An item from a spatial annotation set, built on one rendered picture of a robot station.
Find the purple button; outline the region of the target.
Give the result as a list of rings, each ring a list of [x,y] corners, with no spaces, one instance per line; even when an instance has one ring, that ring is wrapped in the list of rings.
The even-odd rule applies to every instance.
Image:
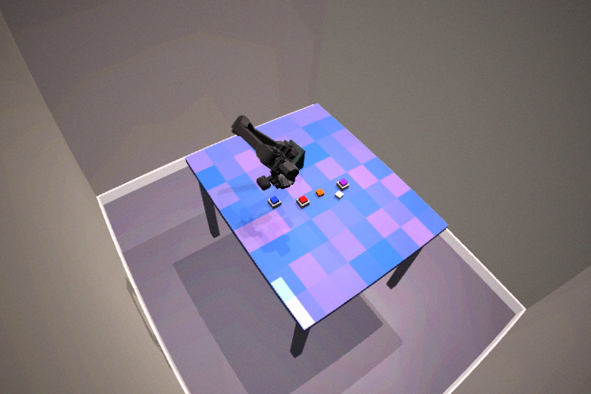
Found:
[[[348,183],[348,181],[345,178],[343,178],[342,180],[340,180],[340,181],[337,182],[336,186],[341,191],[343,191],[343,190],[348,189],[350,187],[350,184]]]

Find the red button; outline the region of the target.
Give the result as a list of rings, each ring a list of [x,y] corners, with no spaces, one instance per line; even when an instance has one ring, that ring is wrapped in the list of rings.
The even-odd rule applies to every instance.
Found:
[[[303,195],[296,199],[296,203],[300,206],[301,209],[303,209],[310,204],[310,201],[305,197],[305,195]]]

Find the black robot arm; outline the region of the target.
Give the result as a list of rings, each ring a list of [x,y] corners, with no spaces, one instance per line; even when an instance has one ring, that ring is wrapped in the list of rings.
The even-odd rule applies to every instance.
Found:
[[[297,154],[295,146],[290,141],[275,141],[253,127],[244,115],[238,116],[232,125],[232,133],[240,136],[253,150],[256,157],[272,171],[279,170],[274,180],[280,189],[294,185],[299,170],[290,162]],[[288,160],[286,160],[286,158]],[[272,165],[270,167],[270,165]]]

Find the blue button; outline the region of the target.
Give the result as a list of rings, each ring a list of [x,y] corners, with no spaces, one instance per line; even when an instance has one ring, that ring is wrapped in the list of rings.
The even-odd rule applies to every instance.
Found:
[[[272,209],[275,209],[282,205],[281,200],[275,195],[272,198],[268,199],[268,204],[271,206]]]

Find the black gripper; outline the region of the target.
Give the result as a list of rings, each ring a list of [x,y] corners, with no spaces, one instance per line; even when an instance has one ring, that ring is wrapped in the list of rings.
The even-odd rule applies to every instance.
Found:
[[[276,186],[277,189],[280,189],[280,186],[278,185],[277,181],[274,180],[274,177],[276,174],[279,173],[279,170],[276,170],[275,172],[271,170],[270,173],[272,174],[271,176],[266,177],[265,175],[263,175],[261,177],[258,177],[256,179],[256,183],[259,185],[259,187],[262,190],[269,189],[271,187],[271,184],[273,186]],[[270,182],[271,182],[271,184],[270,184]]]

